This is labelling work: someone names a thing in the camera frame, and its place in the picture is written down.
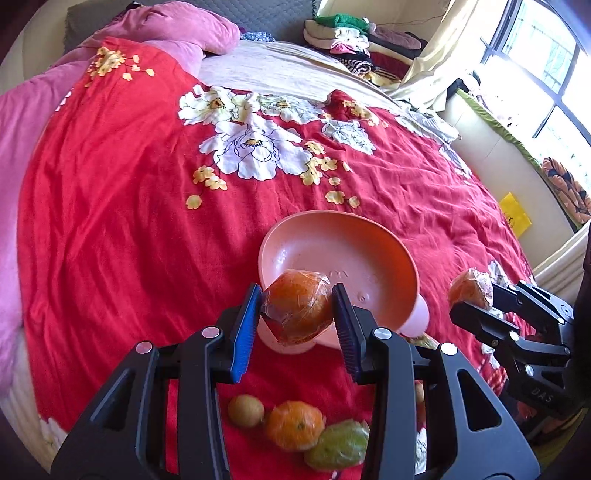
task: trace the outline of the pink bowl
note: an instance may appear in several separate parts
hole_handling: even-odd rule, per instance
[[[259,250],[263,289],[288,268],[320,272],[333,285],[343,283],[353,305],[371,310],[376,322],[392,331],[405,325],[419,298],[417,268],[405,246],[383,226],[352,213],[301,212],[273,226]],[[313,343],[340,348],[334,326],[296,348],[274,342],[265,322],[259,322],[259,336],[282,353],[300,353]]]

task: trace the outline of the green cloth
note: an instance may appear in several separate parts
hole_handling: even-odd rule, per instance
[[[356,28],[360,32],[369,32],[369,24],[361,19],[348,14],[336,14],[331,17],[316,17],[316,23],[330,28]]]
[[[515,148],[517,150],[519,150],[519,153],[521,153],[521,155],[523,155],[523,158],[525,158],[529,162],[529,164],[532,167],[534,167],[534,170],[538,173],[538,175],[542,178],[542,180],[544,180],[547,187],[550,189],[550,191],[552,192],[552,194],[556,198],[556,201],[558,202],[558,204],[562,208],[564,214],[566,215],[566,218],[570,220],[570,223],[571,223],[574,231],[580,230],[583,227],[583,225],[581,224],[581,222],[579,222],[574,217],[574,215],[572,215],[566,209],[566,207],[564,206],[564,203],[562,203],[562,201],[560,200],[560,197],[558,196],[558,192],[556,191],[556,187],[552,184],[552,182],[548,178],[548,175],[546,175],[544,170],[542,170],[542,167],[539,164],[539,162],[531,155],[531,153],[526,149],[526,147],[523,145],[523,143],[520,142],[519,140],[517,140],[511,132],[509,132],[495,117],[493,117],[491,115],[491,113],[486,108],[484,108],[481,104],[479,104],[476,100],[474,100],[473,97],[471,97],[470,95],[468,95],[466,92],[464,92],[461,89],[456,90],[456,93],[460,97],[462,97],[466,101],[466,103],[470,106],[470,108],[472,108],[474,113],[476,113],[480,118],[482,118],[488,124],[488,126],[491,127],[503,140],[514,145]]]

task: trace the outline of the pink blanket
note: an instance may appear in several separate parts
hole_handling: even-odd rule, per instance
[[[22,325],[16,246],[22,178],[47,121],[106,37],[160,48],[196,76],[203,52],[230,52],[240,32],[226,18],[185,2],[137,8],[97,31],[46,72],[0,96],[0,395],[12,381],[15,339]]]

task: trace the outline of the bed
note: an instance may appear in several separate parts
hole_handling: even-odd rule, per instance
[[[129,13],[127,37],[113,35],[115,24],[0,97],[15,111],[4,119],[15,152],[4,200],[16,208],[3,212],[12,226],[2,281],[15,295],[1,299],[12,317],[0,358],[14,375],[2,379],[0,406],[43,467],[137,341],[182,341],[239,303],[257,281],[266,231],[302,210],[353,212],[399,236],[417,264],[428,333],[457,344],[500,393],[504,371],[451,325],[447,289],[470,267],[501,284],[532,281],[531,269],[494,198],[449,147],[449,126],[305,47],[238,41],[231,22],[181,2],[148,11],[173,28],[146,36],[127,28]],[[37,136],[31,127],[17,138],[33,114],[25,95],[37,117],[48,104],[51,115],[47,125],[37,118]],[[236,393],[266,406],[308,401],[329,421],[371,417],[372,391],[354,387],[340,353],[322,346],[281,356],[256,340],[243,381],[221,389],[222,407]],[[236,479],[330,477],[223,421]]]

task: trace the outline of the gray headboard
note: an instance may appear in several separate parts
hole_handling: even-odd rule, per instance
[[[87,0],[68,9],[64,52],[103,28],[132,0]],[[137,0],[144,5],[165,3]],[[304,21],[313,18],[316,0],[185,0],[226,17],[247,31],[267,31],[277,41],[303,44]]]

